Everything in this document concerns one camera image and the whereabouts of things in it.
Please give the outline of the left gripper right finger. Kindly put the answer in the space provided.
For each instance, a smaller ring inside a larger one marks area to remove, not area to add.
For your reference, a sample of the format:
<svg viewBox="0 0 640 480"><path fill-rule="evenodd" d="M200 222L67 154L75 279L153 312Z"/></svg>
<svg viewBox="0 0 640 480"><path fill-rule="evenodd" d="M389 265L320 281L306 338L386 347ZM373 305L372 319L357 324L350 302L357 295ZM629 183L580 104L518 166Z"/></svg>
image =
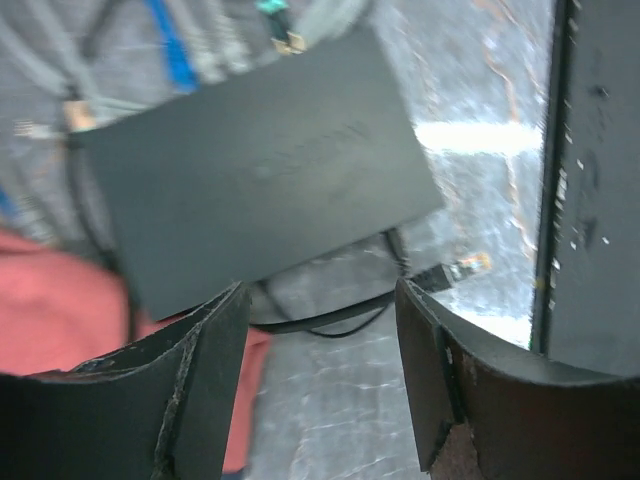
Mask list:
<svg viewBox="0 0 640 480"><path fill-rule="evenodd" d="M460 318L415 283L396 325L419 465L434 479L635 479L639 382L569 366Z"/></svg>

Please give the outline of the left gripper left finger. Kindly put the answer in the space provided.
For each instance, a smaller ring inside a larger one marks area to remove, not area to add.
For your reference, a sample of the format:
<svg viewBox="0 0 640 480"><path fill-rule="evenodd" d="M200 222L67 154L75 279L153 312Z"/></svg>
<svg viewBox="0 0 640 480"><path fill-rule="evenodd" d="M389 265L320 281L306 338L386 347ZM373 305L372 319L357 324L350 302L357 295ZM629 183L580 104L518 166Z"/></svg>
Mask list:
<svg viewBox="0 0 640 480"><path fill-rule="evenodd" d="M1 378L5 479L217 479L250 316L231 285L68 372Z"/></svg>

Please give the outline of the black network switch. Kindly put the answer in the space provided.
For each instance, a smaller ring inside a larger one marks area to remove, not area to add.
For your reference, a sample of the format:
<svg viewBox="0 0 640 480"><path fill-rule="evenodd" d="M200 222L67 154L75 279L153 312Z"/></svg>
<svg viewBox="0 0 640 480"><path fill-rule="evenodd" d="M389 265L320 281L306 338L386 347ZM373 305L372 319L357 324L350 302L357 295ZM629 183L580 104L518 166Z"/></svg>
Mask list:
<svg viewBox="0 0 640 480"><path fill-rule="evenodd" d="M369 27L77 139L155 320L443 205Z"/></svg>

